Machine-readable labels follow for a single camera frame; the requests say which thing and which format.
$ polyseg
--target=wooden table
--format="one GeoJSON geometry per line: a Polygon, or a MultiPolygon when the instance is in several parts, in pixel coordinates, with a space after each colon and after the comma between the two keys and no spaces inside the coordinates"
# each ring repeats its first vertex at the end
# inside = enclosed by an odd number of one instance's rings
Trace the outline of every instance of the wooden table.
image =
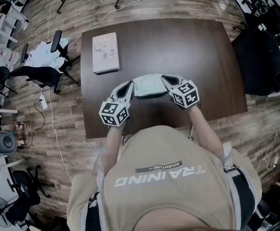
{"type": "MultiPolygon", "coordinates": [[[[81,91],[87,138],[105,137],[108,127],[98,115],[103,101],[119,84],[147,74],[178,74],[199,90],[207,120],[247,111],[242,77],[234,50],[221,22],[191,19],[143,20],[105,26],[82,34],[81,91]],[[116,32],[120,70],[92,71],[92,38],[116,32]]],[[[187,113],[169,95],[134,98],[126,134],[141,129],[189,124],[187,113]]]]}

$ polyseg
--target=white cable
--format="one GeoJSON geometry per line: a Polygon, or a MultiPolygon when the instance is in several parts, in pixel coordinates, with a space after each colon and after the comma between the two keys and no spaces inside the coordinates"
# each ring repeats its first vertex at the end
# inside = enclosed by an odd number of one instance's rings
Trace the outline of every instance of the white cable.
{"type": "Polygon", "coordinates": [[[191,140],[191,138],[192,138],[192,132],[193,132],[193,126],[192,126],[192,128],[191,128],[191,133],[190,133],[190,136],[189,136],[189,139],[191,140]]]}
{"type": "Polygon", "coordinates": [[[52,127],[53,127],[53,130],[54,130],[54,132],[55,132],[55,137],[56,137],[56,139],[57,139],[57,144],[58,144],[59,152],[60,152],[60,154],[61,154],[61,158],[62,158],[62,161],[63,161],[64,166],[65,166],[65,168],[66,168],[66,172],[67,172],[67,174],[68,174],[68,177],[69,177],[69,179],[71,180],[71,182],[73,182],[71,176],[70,176],[69,173],[68,173],[68,168],[67,168],[67,166],[66,166],[66,164],[65,164],[65,161],[64,161],[64,158],[63,158],[63,155],[62,155],[60,146],[59,146],[57,130],[55,129],[54,123],[53,123],[53,109],[52,109],[52,102],[51,102],[51,97],[50,97],[50,87],[49,87],[49,100],[50,100],[50,104],[51,104],[52,127]]]}
{"type": "Polygon", "coordinates": [[[117,11],[119,11],[119,10],[122,10],[122,9],[128,7],[129,5],[131,5],[131,4],[133,4],[133,3],[136,3],[136,2],[140,2],[140,1],[143,1],[143,0],[135,0],[135,1],[129,3],[128,5],[126,5],[126,6],[122,7],[122,8],[120,8],[120,9],[113,10],[113,11],[109,12],[109,13],[108,13],[103,19],[101,19],[98,23],[95,23],[95,24],[89,26],[87,29],[85,29],[85,30],[78,36],[78,38],[76,38],[76,40],[75,40],[72,44],[70,44],[70,45],[68,46],[68,48],[70,48],[73,44],[75,44],[75,42],[81,37],[81,35],[82,35],[84,32],[88,31],[91,27],[94,27],[94,26],[98,25],[100,22],[102,22],[102,21],[103,21],[108,15],[110,15],[111,13],[114,13],[114,12],[117,12],[117,11]]]}
{"type": "Polygon", "coordinates": [[[278,137],[279,129],[280,129],[280,126],[278,127],[278,129],[277,129],[277,131],[276,131],[276,135],[275,135],[274,141],[268,146],[268,148],[267,148],[267,150],[266,150],[266,155],[265,155],[266,158],[264,157],[264,158],[262,158],[262,159],[260,160],[259,165],[258,165],[257,168],[256,168],[256,172],[259,170],[259,167],[260,167],[262,161],[265,161],[265,162],[266,162],[266,169],[267,169],[268,171],[272,171],[272,170],[274,169],[273,164],[274,164],[275,158],[278,157],[278,158],[280,159],[279,153],[277,153],[277,154],[274,156],[273,160],[271,161],[270,167],[268,167],[268,166],[269,166],[269,161],[270,161],[270,157],[268,156],[268,150],[269,150],[269,148],[271,147],[271,145],[272,145],[273,143],[276,142],[276,140],[280,140],[279,137],[278,137]]]}

